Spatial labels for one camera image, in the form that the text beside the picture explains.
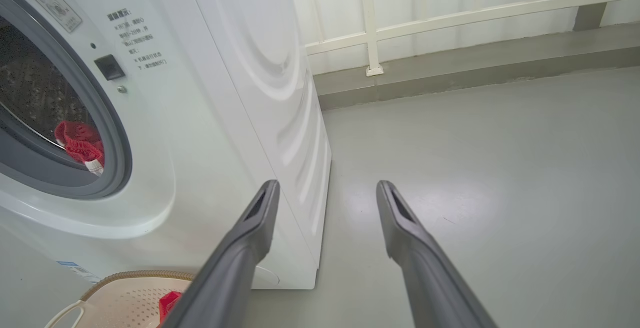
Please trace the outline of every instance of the basket handle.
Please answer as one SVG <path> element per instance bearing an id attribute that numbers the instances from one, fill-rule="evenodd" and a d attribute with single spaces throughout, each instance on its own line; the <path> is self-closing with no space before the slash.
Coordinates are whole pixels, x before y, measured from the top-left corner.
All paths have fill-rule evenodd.
<path id="1" fill-rule="evenodd" d="M 80 308 L 80 315 L 78 315 L 78 318 L 75 320 L 75 323 L 73 323 L 73 326 L 71 326 L 71 328 L 76 328 L 76 325 L 78 325 L 78 322 L 80 322 L 80 318 L 82 318 L 82 315 L 85 313 L 85 310 L 84 310 L 84 307 L 83 307 L 83 305 L 85 303 L 86 303 L 85 301 L 78 300 L 75 303 L 69 304 L 68 307 L 60 310 L 60 312 L 58 312 L 58 314 L 56 314 L 55 317 L 51 318 L 51 320 L 48 321 L 48 323 L 44 326 L 44 328 L 51 328 L 58 321 L 60 321 L 60 319 L 62 319 L 62 317 L 64 317 L 68 312 L 71 312 L 71 310 L 73 310 L 73 308 L 79 307 Z"/>

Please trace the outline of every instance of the epoxy floor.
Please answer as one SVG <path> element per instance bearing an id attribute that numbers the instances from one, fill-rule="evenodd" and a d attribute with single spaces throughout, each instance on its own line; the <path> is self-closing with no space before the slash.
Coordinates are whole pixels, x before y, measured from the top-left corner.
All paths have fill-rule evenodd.
<path id="1" fill-rule="evenodd" d="M 395 183 L 494 321 L 637 326 L 640 68 L 324 112 L 316 289 L 253 291 L 245 326 L 413 326 L 375 200 Z"/>

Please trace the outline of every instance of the gray baseboard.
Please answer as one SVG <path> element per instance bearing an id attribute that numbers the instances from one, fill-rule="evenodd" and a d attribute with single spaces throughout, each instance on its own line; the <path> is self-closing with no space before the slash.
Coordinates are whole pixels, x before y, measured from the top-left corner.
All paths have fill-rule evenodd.
<path id="1" fill-rule="evenodd" d="M 640 23 L 499 41 L 313 77 L 323 110 L 428 93 L 640 66 Z"/>

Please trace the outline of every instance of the washing machine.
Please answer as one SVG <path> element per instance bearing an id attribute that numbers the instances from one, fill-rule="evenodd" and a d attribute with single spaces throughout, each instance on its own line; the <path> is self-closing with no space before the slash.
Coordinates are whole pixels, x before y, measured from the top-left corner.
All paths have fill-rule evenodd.
<path id="1" fill-rule="evenodd" d="M 0 0 L 0 17 L 2 228 L 92 282 L 196 272 L 276 178 L 253 287 L 314 287 L 332 155 L 293 0 Z"/>

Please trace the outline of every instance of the plastic laundry basket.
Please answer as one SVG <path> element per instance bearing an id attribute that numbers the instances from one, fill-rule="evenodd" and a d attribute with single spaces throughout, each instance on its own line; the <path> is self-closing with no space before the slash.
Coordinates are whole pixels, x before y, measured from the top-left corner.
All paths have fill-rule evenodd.
<path id="1" fill-rule="evenodd" d="M 160 298 L 170 291 L 182 293 L 193 279 L 193 274 L 167 270 L 110 275 L 56 314 L 45 328 L 55 326 L 75 308 L 80 309 L 80 315 L 72 328 L 156 328 Z"/>

